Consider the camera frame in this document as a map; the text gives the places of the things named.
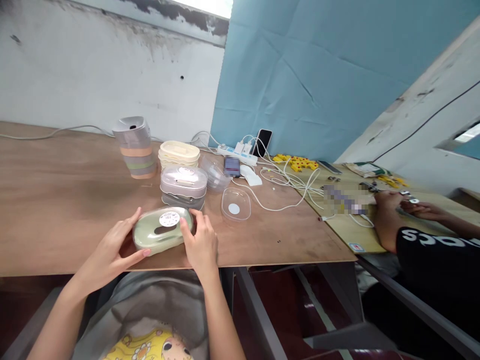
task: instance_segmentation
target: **stacked containers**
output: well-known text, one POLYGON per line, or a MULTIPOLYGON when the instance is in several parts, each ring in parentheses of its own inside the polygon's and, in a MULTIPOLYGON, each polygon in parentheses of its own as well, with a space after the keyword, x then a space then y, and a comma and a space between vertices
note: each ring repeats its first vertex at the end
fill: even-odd
POLYGON ((197 168, 199 157, 200 149, 198 147, 180 141, 165 141, 158 150, 162 170, 169 165, 185 165, 197 168))
POLYGON ((142 116, 124 117, 117 121, 113 135, 120 143, 130 175, 134 179, 150 179, 157 174, 157 160, 150 144, 150 128, 142 116))
POLYGON ((167 166, 161 172, 160 189, 165 204, 201 210, 207 193, 207 173, 198 167, 167 166))

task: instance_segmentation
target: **phone screen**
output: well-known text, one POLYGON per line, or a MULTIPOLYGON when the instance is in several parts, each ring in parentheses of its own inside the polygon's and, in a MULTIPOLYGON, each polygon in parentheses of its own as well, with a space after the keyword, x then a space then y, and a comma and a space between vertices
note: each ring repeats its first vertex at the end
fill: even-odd
POLYGON ((240 159, 238 157, 225 157, 223 174, 232 178, 240 177, 240 159))
POLYGON ((270 142, 270 139, 272 138, 272 132, 270 130, 261 129, 258 132, 258 138, 261 141, 257 140, 255 142, 255 147, 253 148, 253 155, 255 155, 258 158, 263 158, 265 156, 265 151, 266 151, 265 147, 267 148, 269 147, 269 142, 270 142))

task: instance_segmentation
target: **blue tarp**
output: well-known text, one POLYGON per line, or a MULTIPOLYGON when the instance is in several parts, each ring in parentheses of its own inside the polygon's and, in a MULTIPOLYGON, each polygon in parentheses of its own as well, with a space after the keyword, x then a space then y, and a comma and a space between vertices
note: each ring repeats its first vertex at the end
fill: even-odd
POLYGON ((336 160, 480 14, 476 0, 235 0, 211 133, 336 160))

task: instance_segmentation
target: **round sticker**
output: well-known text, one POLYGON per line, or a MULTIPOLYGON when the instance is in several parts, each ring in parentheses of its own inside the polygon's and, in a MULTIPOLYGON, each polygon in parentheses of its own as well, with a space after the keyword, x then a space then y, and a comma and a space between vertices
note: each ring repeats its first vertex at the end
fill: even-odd
POLYGON ((237 215, 240 212, 240 206, 237 204, 230 204, 228 205, 228 211, 231 212, 233 215, 237 215))
POLYGON ((183 175, 193 175, 194 171, 188 167, 179 167, 178 172, 183 175))
POLYGON ((164 227, 172 227, 180 221, 180 215, 175 211, 168 211, 160 216, 160 225, 164 227))

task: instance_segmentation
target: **white power strip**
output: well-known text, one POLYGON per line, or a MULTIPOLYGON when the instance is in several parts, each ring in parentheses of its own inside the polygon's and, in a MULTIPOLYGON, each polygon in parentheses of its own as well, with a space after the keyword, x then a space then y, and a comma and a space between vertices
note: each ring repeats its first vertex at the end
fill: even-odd
POLYGON ((216 148, 216 151, 217 151, 217 153, 219 153, 223 156, 231 156, 231 157, 234 157, 234 158, 239 158, 242 163, 250 165, 250 166, 257 166, 257 160, 259 159, 255 155, 235 152, 235 149, 233 147, 229 147, 229 146, 223 146, 222 147, 221 145, 219 145, 216 148))

